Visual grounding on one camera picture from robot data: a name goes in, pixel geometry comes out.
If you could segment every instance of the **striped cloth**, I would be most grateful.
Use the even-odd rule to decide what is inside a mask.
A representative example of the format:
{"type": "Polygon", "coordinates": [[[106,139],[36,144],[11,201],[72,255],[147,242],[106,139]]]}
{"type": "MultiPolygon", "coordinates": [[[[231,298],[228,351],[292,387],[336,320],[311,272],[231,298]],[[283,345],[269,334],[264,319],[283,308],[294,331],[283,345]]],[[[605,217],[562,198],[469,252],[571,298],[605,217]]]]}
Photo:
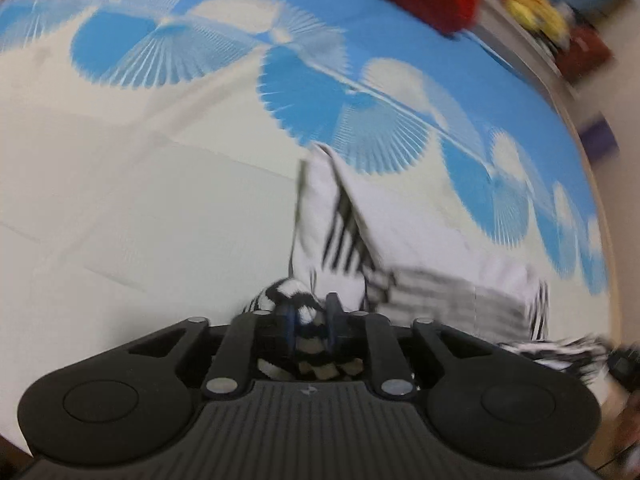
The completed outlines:
{"type": "Polygon", "coordinates": [[[548,289],[531,266],[473,247],[327,146],[303,168],[290,269],[316,295],[397,326],[429,317],[490,342],[546,337],[548,289]]]}
{"type": "Polygon", "coordinates": [[[376,270],[356,216],[347,192],[340,188],[321,269],[346,276],[364,275],[361,310],[384,314],[397,326],[410,326],[417,317],[429,317],[489,342],[546,338],[545,282],[540,282],[533,301],[523,304],[496,290],[429,270],[376,270]]]}
{"type": "MultiPolygon", "coordinates": [[[[446,291],[447,282],[438,287],[446,291]]],[[[502,298],[487,296],[503,301],[502,298]]],[[[334,362],[327,351],[327,329],[324,324],[324,303],[315,297],[306,285],[293,278],[278,280],[263,289],[244,308],[244,312],[293,306],[296,312],[295,352],[292,359],[267,362],[258,358],[258,370],[266,378],[277,381],[292,380],[350,380],[359,378],[364,371],[361,359],[345,357],[344,362],[334,362]]],[[[589,384],[606,364],[610,347],[603,339],[588,336],[575,341],[527,341],[499,343],[501,348],[522,355],[541,365],[559,370],[589,384]]]]}
{"type": "Polygon", "coordinates": [[[409,326],[428,317],[489,342],[546,337],[548,293],[540,284],[527,306],[488,288],[426,270],[375,271],[364,268],[370,310],[394,325],[409,326]]]}

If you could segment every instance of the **fan pattern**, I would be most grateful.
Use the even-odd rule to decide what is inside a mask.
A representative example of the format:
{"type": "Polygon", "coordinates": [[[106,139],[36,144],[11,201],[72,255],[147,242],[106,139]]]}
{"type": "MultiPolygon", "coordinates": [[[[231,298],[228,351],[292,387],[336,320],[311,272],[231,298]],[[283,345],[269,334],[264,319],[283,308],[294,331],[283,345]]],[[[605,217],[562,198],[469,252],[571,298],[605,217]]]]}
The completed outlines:
{"type": "Polygon", "coordinates": [[[354,70],[348,31],[284,0],[201,0],[174,12],[181,1],[8,0],[0,6],[0,53],[28,46],[89,8],[70,58],[96,84],[188,83],[261,46],[258,95],[298,144],[325,142],[357,171],[385,174],[415,165],[434,136],[460,202],[491,240],[520,244],[531,229],[531,204],[558,275],[572,276],[580,262],[589,291],[606,289],[602,250],[568,195],[548,188],[507,132],[496,130],[487,141],[434,78],[392,57],[354,70]]]}

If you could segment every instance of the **bedsheet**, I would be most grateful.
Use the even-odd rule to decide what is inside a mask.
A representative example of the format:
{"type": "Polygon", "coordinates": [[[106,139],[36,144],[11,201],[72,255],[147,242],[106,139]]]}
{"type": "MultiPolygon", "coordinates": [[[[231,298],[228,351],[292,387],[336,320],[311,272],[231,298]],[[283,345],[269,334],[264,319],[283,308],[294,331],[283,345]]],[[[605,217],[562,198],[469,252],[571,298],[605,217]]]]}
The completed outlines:
{"type": "Polygon", "coordinates": [[[550,335],[603,332],[574,140],[471,34],[384,0],[4,0],[0,433],[39,376],[287,274],[326,142],[470,243],[536,266],[550,335]]]}

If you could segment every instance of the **purple object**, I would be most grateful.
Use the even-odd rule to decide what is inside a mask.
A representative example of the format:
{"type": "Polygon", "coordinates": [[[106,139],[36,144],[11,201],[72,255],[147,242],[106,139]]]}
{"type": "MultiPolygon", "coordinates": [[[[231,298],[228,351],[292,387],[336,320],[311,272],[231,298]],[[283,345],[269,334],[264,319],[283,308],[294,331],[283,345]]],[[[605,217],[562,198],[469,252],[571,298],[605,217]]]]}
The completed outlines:
{"type": "Polygon", "coordinates": [[[603,116],[580,132],[580,140],[591,164],[618,148],[616,137],[603,116]]]}

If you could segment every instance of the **round pad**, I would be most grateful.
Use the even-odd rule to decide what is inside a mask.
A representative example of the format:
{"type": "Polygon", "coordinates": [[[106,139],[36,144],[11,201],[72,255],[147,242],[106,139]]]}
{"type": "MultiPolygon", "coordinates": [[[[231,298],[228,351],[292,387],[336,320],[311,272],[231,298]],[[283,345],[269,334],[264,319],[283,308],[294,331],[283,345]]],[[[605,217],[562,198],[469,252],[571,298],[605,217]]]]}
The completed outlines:
{"type": "Polygon", "coordinates": [[[518,356],[460,359],[434,386],[428,418],[479,462],[538,468],[586,450],[600,406],[579,380],[518,356]]]}
{"type": "Polygon", "coordinates": [[[188,389],[162,359],[114,352],[32,384],[18,421],[33,450],[59,462],[128,462],[177,436],[192,413],[188,389]]]}
{"type": "Polygon", "coordinates": [[[72,388],[65,396],[66,412],[82,422],[112,422],[129,415],[138,393],[118,381],[91,381],[72,388]]]}

